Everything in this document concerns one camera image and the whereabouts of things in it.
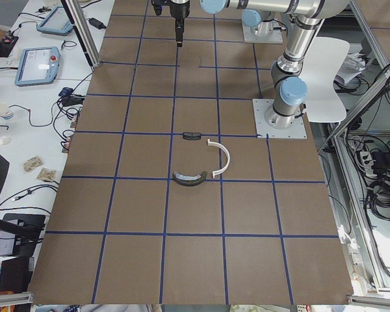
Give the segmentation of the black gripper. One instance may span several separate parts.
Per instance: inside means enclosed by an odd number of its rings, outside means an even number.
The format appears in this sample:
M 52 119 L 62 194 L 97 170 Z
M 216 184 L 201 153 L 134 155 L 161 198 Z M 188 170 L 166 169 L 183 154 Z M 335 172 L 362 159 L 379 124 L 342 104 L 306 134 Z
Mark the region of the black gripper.
M 170 15 L 174 18 L 186 18 L 190 14 L 190 0 L 170 0 Z M 175 21 L 175 40 L 177 47 L 183 46 L 183 34 L 185 31 L 185 20 Z

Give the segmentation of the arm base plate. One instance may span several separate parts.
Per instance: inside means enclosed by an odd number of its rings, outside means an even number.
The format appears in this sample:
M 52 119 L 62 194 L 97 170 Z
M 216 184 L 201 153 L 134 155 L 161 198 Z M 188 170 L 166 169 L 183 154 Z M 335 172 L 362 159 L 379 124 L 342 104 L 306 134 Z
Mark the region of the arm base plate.
M 244 41 L 253 44 L 282 44 L 281 29 L 276 22 L 262 22 L 256 27 L 242 25 Z
M 258 138 L 306 139 L 306 129 L 300 108 L 292 116 L 276 114 L 273 99 L 253 99 L 253 113 Z

